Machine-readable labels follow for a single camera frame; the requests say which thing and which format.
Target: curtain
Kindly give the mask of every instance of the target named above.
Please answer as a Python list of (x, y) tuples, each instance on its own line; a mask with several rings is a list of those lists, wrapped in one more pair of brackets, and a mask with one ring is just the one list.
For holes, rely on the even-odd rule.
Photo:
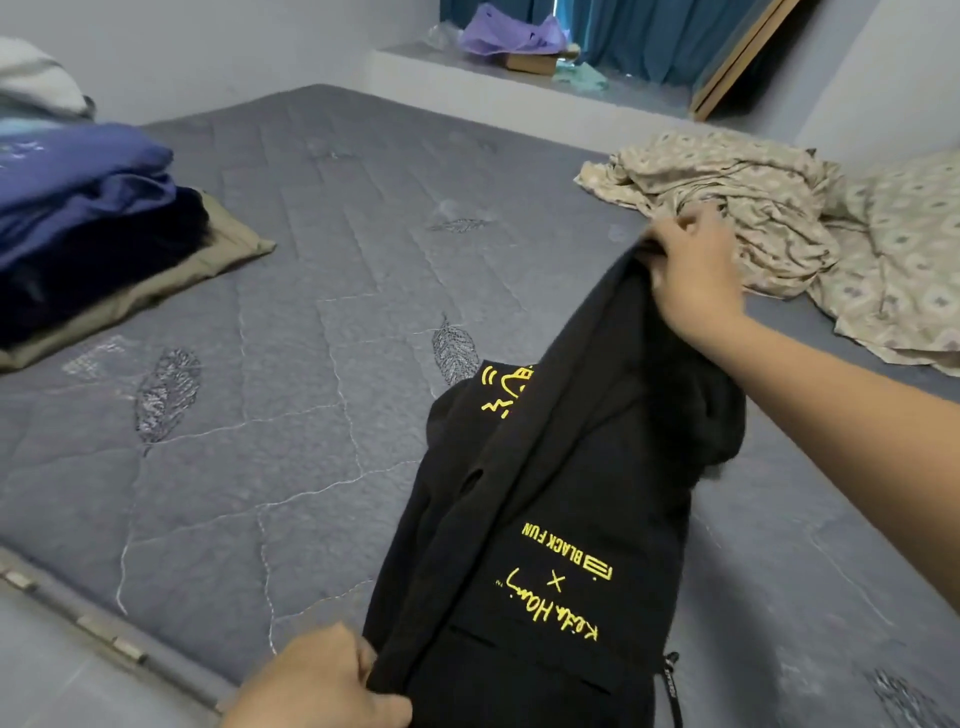
[(744, 17), (769, 0), (558, 0), (581, 57), (656, 84), (693, 86)]
[[(440, 19), (466, 28), (484, 0), (440, 0)], [(553, 0), (486, 0), (498, 10), (525, 23), (540, 25), (553, 12)]]

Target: gray mattress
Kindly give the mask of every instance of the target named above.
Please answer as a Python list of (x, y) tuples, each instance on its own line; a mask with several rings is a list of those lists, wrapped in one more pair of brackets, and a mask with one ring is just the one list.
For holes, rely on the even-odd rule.
[[(149, 132), (278, 247), (0, 378), (0, 542), (236, 682), (306, 624), (362, 623), (444, 317), (536, 361), (643, 220), (573, 184), (596, 155), (332, 87)], [(750, 309), (960, 400), (805, 300)], [(199, 389), (148, 448), (134, 411), (170, 350)], [(670, 640), (688, 725), (877, 726), (920, 710), (909, 690), (960, 719), (957, 617), (755, 410), (695, 514)]]

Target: yellow graphic print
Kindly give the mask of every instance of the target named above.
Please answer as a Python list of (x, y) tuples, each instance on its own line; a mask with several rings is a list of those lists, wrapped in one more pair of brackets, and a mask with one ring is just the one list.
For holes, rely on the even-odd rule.
[[(595, 625), (590, 624), (583, 617), (578, 617), (566, 607), (554, 604), (552, 601), (547, 601), (544, 597), (535, 595), (529, 589), (523, 589), (515, 584), (514, 578), (519, 571), (519, 568), (514, 569), (510, 572), (510, 576), (507, 577), (506, 582), (497, 581), (496, 585), (498, 587), (505, 586), (507, 589), (513, 591), (514, 593), (510, 595), (510, 598), (519, 596), (520, 601), (525, 605), (527, 614), (530, 615), (534, 622), (540, 621), (542, 618), (544, 624), (552, 623), (560, 629), (561, 632), (569, 631), (571, 635), (579, 635), (584, 640), (597, 642), (599, 629)], [(555, 608), (557, 621), (551, 622), (550, 617), (554, 615)]]
[(559, 553), (563, 558), (569, 558), (571, 562), (578, 567), (583, 567), (594, 576), (610, 581), (613, 579), (613, 567), (600, 561), (596, 556), (585, 554), (580, 548), (564, 541), (555, 533), (550, 533), (545, 528), (540, 528), (533, 523), (523, 525), (524, 536), (529, 536), (538, 544), (543, 544), (554, 553)]
[[(521, 382), (527, 382), (530, 380), (530, 377), (533, 375), (534, 371), (529, 367), (519, 367), (512, 374), (506, 374), (500, 378), (500, 388), (504, 391), (505, 394), (510, 396), (508, 400), (502, 400), (499, 397), (496, 401), (489, 401), (484, 404), (480, 409), (490, 410), (491, 412), (500, 411), (500, 419), (506, 420), (507, 415), (510, 414), (510, 407), (516, 403), (516, 400), (519, 398), (520, 393), (526, 389), (526, 384), (517, 384), (512, 383), (510, 386), (507, 385), (507, 382), (511, 379), (518, 379)], [(492, 365), (488, 364), (484, 369), (483, 374), (480, 375), (480, 381), (485, 386), (494, 386), (497, 382), (497, 375), (499, 372), (493, 368)]]
[(565, 577), (565, 576), (558, 576), (557, 573), (556, 573), (555, 571), (553, 571), (552, 569), (550, 570), (550, 573), (553, 574), (553, 578), (550, 579), (550, 581), (548, 581), (548, 582), (546, 583), (546, 585), (547, 585), (548, 587), (557, 587), (557, 591), (562, 594), (562, 593), (563, 593), (563, 590), (560, 588), (560, 582), (562, 582), (564, 579), (566, 579), (566, 577)]

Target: black jacket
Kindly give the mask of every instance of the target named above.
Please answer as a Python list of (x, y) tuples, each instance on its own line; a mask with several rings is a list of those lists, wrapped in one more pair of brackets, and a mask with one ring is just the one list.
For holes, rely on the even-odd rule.
[(435, 403), (364, 635), (420, 728), (652, 726), (693, 486), (738, 387), (663, 323), (630, 251), (533, 367)]

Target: hand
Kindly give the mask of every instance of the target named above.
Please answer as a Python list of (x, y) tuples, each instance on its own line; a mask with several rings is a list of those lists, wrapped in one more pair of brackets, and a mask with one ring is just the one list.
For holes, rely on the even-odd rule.
[(744, 317), (736, 234), (716, 205), (689, 207), (650, 226), (666, 255), (645, 255), (663, 320), (701, 352), (711, 337)]
[(297, 637), (240, 689), (221, 728), (407, 728), (407, 698), (364, 687), (375, 659), (343, 624)]

